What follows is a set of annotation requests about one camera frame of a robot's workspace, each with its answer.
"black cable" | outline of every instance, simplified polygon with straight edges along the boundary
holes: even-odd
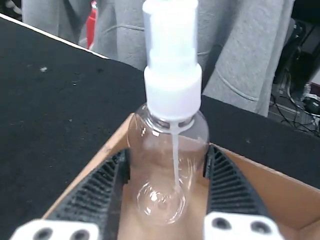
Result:
[[[279,106],[278,106],[278,104],[277,104],[276,97],[275,97],[272,93],[271,93],[271,97],[272,97],[272,100],[273,100],[273,102],[274,102],[274,105],[276,106],[279,114],[283,117],[283,120],[286,121],[291,127],[295,127],[295,126],[293,126],[293,125],[291,124],[291,122],[286,118],[286,116],[283,115],[283,113],[281,112],[281,110],[280,110],[280,108],[279,108]]]
[[[277,104],[276,97],[273,94],[271,94],[271,97],[272,97],[272,100],[273,100],[273,105],[276,106],[279,114],[283,117],[283,120],[281,121],[281,123],[287,122],[291,127],[293,127],[297,131],[301,131],[301,132],[304,132],[304,133],[312,133],[314,136],[320,137],[320,131],[318,132],[317,130],[312,130],[312,129],[306,127],[306,126],[311,125],[311,124],[313,125],[314,122],[309,122],[309,123],[306,123],[306,124],[302,124],[302,123],[296,121],[297,120],[297,115],[298,115],[298,107],[295,104],[294,104],[294,107],[295,107],[294,120],[291,121],[282,113],[280,107]],[[285,98],[285,99],[290,101],[290,99],[288,97],[285,97],[285,96],[280,96],[280,97],[281,98]]]

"black fabric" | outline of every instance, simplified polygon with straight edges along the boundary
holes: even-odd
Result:
[[[0,236],[41,217],[145,102],[143,73],[0,18]],[[202,98],[210,140],[320,188],[320,140]]]

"gray hoodie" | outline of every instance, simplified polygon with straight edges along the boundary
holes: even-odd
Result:
[[[93,51],[140,70],[147,64],[144,0],[96,0]],[[272,81],[294,0],[199,0],[203,94],[268,115]],[[23,21],[77,43],[91,0],[22,0]]]

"clear plastic bottle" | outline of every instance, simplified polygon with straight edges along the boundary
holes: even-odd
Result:
[[[208,149],[209,129],[200,111],[179,122],[177,187],[170,125],[152,116],[144,104],[128,131],[130,193],[138,211],[157,225],[174,223],[182,215]]]
[[[197,0],[143,3],[146,104],[131,120],[130,190],[149,223],[177,221],[208,149],[197,61]]]

